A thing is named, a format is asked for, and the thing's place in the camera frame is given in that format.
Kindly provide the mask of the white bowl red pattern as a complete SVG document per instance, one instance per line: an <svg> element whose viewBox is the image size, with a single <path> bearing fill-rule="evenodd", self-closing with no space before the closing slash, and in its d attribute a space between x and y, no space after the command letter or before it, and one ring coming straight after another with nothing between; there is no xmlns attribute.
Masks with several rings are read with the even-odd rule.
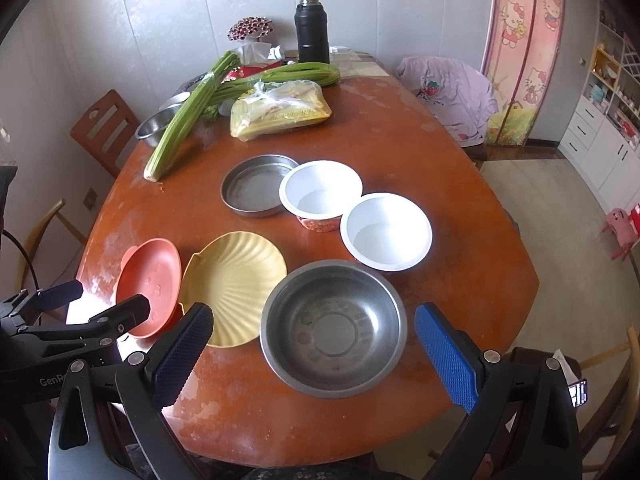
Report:
<svg viewBox="0 0 640 480"><path fill-rule="evenodd" d="M360 175L352 167L335 160L313 160L283 178L279 198L306 230L326 233L338 229L342 215L362 191Z"/></svg>

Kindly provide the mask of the yellow noodles plastic bag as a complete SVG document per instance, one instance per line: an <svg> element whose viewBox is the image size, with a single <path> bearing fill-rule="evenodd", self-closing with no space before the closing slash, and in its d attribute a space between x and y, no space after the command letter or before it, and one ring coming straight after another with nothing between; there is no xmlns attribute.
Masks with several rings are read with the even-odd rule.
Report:
<svg viewBox="0 0 640 480"><path fill-rule="evenodd" d="M247 142L258 136L320 124L331 116L321 87L311 80L258 81L234 101L230 134Z"/></svg>

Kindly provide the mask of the shallow steel pan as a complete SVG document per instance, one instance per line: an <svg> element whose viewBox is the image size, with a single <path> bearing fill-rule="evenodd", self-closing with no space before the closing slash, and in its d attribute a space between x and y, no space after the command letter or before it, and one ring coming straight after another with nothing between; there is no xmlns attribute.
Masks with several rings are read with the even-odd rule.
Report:
<svg viewBox="0 0 640 480"><path fill-rule="evenodd" d="M258 155L243 160L222 180L220 196L224 204L243 217L264 218L280 212L280 183L298 166L291 157Z"/></svg>

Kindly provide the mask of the black thermos flask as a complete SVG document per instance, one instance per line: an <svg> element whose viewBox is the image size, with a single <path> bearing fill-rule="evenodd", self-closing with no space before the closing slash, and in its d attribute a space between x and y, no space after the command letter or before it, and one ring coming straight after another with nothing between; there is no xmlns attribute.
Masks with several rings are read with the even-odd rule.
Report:
<svg viewBox="0 0 640 480"><path fill-rule="evenodd" d="M320 0L299 0L294 22L299 61L329 64L328 18Z"/></svg>

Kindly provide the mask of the red plastic bag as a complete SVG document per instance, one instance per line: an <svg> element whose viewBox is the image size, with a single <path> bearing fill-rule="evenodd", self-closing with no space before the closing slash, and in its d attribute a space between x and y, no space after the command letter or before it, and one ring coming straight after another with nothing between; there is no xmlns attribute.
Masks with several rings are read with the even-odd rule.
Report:
<svg viewBox="0 0 640 480"><path fill-rule="evenodd" d="M224 81L232 81L237 79L242 79L250 76L254 76L265 72L266 70L271 70L272 68L277 68L282 65L281 61L276 61L269 64L264 65L256 65L256 66L239 66L230 70L230 72L224 76Z"/></svg>

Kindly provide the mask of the large steel bowl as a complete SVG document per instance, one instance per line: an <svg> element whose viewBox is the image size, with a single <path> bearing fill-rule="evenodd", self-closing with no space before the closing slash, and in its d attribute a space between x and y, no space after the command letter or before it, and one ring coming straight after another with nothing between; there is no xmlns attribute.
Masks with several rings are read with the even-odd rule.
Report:
<svg viewBox="0 0 640 480"><path fill-rule="evenodd" d="M382 382L405 350L404 304L382 275L345 260L288 274L262 310L259 342L274 374L294 390L343 399Z"/></svg>

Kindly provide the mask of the orange bear-shaped plate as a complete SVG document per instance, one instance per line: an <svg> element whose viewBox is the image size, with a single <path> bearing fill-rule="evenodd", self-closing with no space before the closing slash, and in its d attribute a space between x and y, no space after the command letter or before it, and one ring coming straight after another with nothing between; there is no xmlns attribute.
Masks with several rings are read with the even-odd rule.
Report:
<svg viewBox="0 0 640 480"><path fill-rule="evenodd" d="M130 330L131 336L148 339L179 321L181 280L180 256L170 240L151 238L126 250L120 262L115 299L121 302L134 295L142 295L150 304L148 317Z"/></svg>

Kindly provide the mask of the white paper sheet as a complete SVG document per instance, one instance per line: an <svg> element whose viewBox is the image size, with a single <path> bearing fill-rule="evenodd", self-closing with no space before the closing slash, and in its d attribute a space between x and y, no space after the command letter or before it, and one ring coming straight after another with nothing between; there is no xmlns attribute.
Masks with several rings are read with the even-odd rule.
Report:
<svg viewBox="0 0 640 480"><path fill-rule="evenodd" d="M564 356L564 354L562 353L562 351L560 349L555 350L555 352L553 352L552 356L559 362L561 370L562 370L562 372L564 374L564 377L566 379L566 382L569 385L570 384L574 384L574 382L578 382L578 377L574 373L574 370L572 370L572 368L570 367L570 363L567 362L567 359Z"/></svg>

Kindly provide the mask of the white tissue pack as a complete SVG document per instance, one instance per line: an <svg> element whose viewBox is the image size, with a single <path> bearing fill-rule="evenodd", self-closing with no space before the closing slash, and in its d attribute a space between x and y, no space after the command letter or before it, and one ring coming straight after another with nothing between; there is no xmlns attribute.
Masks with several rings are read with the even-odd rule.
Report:
<svg viewBox="0 0 640 480"><path fill-rule="evenodd" d="M282 48L273 47L268 42L246 42L237 47L235 52L244 66L267 65L284 60Z"/></svg>

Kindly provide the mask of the smartphone on chair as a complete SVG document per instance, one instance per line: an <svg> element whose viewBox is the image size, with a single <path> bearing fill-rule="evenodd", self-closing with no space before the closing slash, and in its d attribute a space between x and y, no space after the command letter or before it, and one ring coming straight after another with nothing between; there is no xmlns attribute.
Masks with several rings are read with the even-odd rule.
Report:
<svg viewBox="0 0 640 480"><path fill-rule="evenodd" d="M568 392L570 393L570 400L572 400L574 408L583 406L588 401L587 381L581 379L573 382L568 386Z"/></svg>

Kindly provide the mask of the yellow shell-shaped plate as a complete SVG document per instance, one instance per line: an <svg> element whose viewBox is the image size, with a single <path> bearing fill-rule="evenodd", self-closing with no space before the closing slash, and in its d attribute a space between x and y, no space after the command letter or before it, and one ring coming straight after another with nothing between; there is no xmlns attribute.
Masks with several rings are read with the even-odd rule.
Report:
<svg viewBox="0 0 640 480"><path fill-rule="evenodd" d="M252 232L229 232L191 256L179 304L183 311L194 304L212 311L209 347L239 347L259 336L267 298L286 274L285 260L270 240Z"/></svg>

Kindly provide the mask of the long celery bunch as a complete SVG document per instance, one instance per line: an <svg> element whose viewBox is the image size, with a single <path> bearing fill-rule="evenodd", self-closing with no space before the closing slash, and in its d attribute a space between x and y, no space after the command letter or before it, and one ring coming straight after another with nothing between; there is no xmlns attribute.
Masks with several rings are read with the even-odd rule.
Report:
<svg viewBox="0 0 640 480"><path fill-rule="evenodd" d="M198 83L190 96L180 106L177 114L164 131L143 169L143 177L158 182L176 157L181 144L205 110L209 100L222 84L224 77L240 65L235 51L227 51Z"/></svg>

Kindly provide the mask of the steel basin at back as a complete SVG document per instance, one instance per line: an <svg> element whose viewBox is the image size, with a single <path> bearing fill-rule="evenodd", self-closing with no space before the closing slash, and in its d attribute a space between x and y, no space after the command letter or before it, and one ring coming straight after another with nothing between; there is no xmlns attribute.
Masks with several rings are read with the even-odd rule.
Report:
<svg viewBox="0 0 640 480"><path fill-rule="evenodd" d="M146 118L137 128L134 133L136 139L148 144L151 148L156 148L172 118L177 115L190 95L189 91L180 92L167 100L158 112Z"/></svg>

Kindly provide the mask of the red white flower bouquet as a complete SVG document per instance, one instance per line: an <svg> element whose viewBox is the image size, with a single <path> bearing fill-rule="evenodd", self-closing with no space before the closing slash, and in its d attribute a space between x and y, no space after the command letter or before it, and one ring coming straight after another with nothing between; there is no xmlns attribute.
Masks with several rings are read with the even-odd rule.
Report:
<svg viewBox="0 0 640 480"><path fill-rule="evenodd" d="M264 16L241 18L233 24L227 37L233 42L260 41L273 31L272 21Z"/></svg>

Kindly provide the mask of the pink clothes pile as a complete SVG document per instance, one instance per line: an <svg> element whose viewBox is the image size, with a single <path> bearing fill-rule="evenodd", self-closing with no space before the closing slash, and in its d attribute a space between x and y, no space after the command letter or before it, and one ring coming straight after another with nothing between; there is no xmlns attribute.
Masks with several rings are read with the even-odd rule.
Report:
<svg viewBox="0 0 640 480"><path fill-rule="evenodd" d="M396 74L460 148L485 143L489 118L498 112L498 103L482 73L455 58L418 55L403 58Z"/></svg>

